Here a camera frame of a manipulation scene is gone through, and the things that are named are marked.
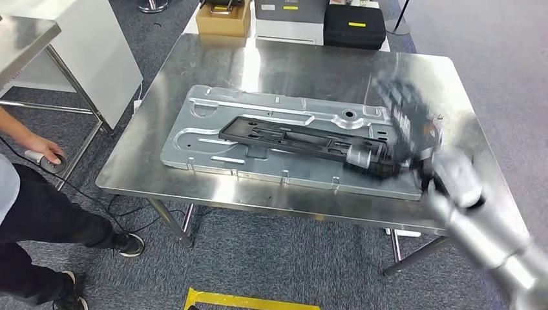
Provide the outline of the person's left hand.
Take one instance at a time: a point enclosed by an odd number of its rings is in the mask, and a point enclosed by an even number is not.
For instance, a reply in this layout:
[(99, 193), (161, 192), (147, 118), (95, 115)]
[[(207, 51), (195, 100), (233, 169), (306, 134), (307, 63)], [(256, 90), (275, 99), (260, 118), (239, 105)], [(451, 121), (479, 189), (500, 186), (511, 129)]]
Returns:
[(56, 165), (61, 163), (58, 156), (64, 156), (63, 151), (56, 143), (36, 134), (31, 134), (26, 137), (23, 140), (22, 145), (28, 150), (43, 154), (49, 162)]

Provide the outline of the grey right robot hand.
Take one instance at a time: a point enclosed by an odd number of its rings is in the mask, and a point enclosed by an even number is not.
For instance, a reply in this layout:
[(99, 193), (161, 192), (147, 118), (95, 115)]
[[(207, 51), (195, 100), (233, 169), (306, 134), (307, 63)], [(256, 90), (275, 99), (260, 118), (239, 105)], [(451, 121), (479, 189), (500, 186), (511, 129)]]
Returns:
[(353, 143), (345, 164), (379, 180), (420, 169), (443, 141), (443, 126), (430, 111), (419, 89), (393, 74), (372, 78), (395, 132), (395, 142), (374, 151), (366, 143)]

